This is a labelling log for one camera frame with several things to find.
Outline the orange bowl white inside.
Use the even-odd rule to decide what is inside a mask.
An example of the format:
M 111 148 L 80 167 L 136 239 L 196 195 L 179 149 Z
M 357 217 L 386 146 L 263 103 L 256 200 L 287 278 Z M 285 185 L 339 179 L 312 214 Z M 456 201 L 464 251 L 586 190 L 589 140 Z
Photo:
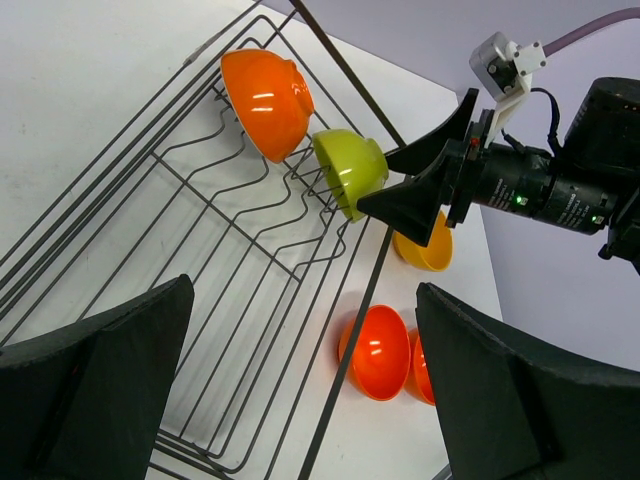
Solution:
M 315 105 L 296 63 L 264 49 L 222 55 L 222 80 L 229 101 L 256 149 L 283 162 L 305 137 Z

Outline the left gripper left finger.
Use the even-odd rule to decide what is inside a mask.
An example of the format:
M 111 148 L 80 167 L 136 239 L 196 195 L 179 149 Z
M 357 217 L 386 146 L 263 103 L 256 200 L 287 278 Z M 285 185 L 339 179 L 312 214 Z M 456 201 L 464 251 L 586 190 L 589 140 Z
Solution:
M 2 478 L 144 478 L 193 303 L 182 274 L 2 348 Z

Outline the yellow-orange bowl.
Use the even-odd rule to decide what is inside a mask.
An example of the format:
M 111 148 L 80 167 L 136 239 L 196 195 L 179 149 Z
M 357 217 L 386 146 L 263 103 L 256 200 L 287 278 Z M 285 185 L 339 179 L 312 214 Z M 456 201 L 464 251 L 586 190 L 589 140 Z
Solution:
M 392 244 L 404 262 L 421 270 L 442 272 L 450 266 L 453 258 L 453 235 L 446 225 L 446 215 L 443 211 L 437 216 L 426 247 L 412 242 L 399 232 L 393 234 Z

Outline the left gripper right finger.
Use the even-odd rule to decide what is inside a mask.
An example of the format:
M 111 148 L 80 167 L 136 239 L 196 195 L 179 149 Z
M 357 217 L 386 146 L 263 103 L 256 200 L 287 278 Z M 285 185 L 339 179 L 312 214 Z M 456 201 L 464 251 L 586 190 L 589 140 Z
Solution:
M 453 478 L 638 478 L 638 372 L 549 344 L 432 283 L 416 295 Z

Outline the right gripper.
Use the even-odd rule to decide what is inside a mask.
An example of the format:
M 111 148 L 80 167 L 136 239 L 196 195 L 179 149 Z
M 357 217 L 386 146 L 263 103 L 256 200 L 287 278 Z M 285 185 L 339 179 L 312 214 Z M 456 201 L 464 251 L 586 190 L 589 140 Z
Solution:
M 619 196 L 561 169 L 545 150 L 487 143 L 494 112 L 483 110 L 469 125 L 478 96 L 477 88 L 469 88 L 436 129 L 386 153 L 389 170 L 406 178 L 358 199 L 358 210 L 419 246 L 429 243 L 443 205 L 450 206 L 450 228 L 462 223 L 475 203 L 581 234 L 602 230 Z M 463 138 L 457 156 L 442 151 L 449 140 Z

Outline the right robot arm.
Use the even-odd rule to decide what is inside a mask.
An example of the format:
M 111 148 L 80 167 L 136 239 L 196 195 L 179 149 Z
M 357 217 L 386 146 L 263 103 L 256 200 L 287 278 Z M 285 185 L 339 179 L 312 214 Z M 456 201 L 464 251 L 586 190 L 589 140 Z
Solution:
M 476 203 L 586 235 L 607 229 L 599 257 L 637 266 L 638 80 L 594 80 L 563 140 L 553 103 L 548 150 L 511 136 L 502 144 L 491 141 L 496 111 L 485 109 L 478 121 L 471 119 L 478 94 L 469 89 L 438 128 L 388 153 L 389 169 L 407 180 L 362 197 L 358 210 L 420 246 L 428 243 L 443 205 L 450 228 Z

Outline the lime green bowl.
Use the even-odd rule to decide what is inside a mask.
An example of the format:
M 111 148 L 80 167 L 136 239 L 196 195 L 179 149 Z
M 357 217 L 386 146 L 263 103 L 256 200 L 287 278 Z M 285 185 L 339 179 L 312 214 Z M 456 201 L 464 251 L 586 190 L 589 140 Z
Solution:
M 347 129 L 328 129 L 312 135 L 312 146 L 337 208 L 353 223 L 365 214 L 359 199 L 382 189 L 389 178 L 385 155 L 372 138 Z

